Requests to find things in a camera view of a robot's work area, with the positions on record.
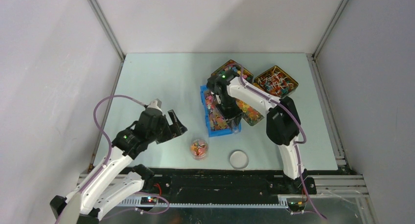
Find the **blue plastic candy bin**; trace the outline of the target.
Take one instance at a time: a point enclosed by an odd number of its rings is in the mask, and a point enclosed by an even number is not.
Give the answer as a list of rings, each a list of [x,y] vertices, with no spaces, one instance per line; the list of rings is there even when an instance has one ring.
[[[209,137],[233,134],[216,105],[216,96],[206,86],[200,86],[200,97],[205,111],[205,122]]]

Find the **clear plastic scoop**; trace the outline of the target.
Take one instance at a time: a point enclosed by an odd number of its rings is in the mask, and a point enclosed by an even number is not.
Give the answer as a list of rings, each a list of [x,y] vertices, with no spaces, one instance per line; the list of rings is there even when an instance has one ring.
[[[230,131],[231,131],[233,134],[238,134],[238,133],[240,132],[240,129],[239,129],[239,124],[236,124],[234,121],[230,122],[230,123],[228,124],[228,126],[229,126]]]

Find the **clear plastic jar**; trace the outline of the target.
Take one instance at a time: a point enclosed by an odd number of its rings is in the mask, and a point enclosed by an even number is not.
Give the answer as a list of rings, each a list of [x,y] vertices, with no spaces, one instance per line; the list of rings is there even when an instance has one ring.
[[[205,159],[208,155],[208,143],[203,139],[196,139],[190,145],[190,152],[196,160]]]

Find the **silver jar lid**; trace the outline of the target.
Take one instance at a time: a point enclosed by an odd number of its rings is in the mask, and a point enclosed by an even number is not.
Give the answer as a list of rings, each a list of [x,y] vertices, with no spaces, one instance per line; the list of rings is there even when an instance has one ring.
[[[244,170],[249,165],[249,157],[244,151],[235,150],[229,155],[229,163],[233,169]]]

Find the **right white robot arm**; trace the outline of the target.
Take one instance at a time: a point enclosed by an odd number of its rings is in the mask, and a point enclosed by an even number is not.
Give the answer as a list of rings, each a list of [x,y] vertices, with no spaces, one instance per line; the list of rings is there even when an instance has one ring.
[[[304,166],[298,145],[306,142],[306,135],[294,101],[290,97],[279,98],[260,90],[233,70],[209,77],[206,87],[219,98],[216,107],[231,128],[239,125],[243,114],[237,100],[265,117],[266,135],[277,145],[282,158],[283,172],[287,176],[285,189],[292,194],[302,190]]]

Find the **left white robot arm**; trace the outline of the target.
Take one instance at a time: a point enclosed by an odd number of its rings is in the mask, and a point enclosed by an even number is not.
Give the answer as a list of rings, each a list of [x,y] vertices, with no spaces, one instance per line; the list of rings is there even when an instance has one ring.
[[[154,189],[154,172],[142,164],[134,166],[116,185],[111,182],[144,152],[149,144],[167,142],[187,132],[173,110],[168,123],[161,110],[147,107],[129,127],[120,131],[109,144],[109,153],[66,196],[55,196],[50,207],[57,224],[97,224],[118,203],[139,191]]]

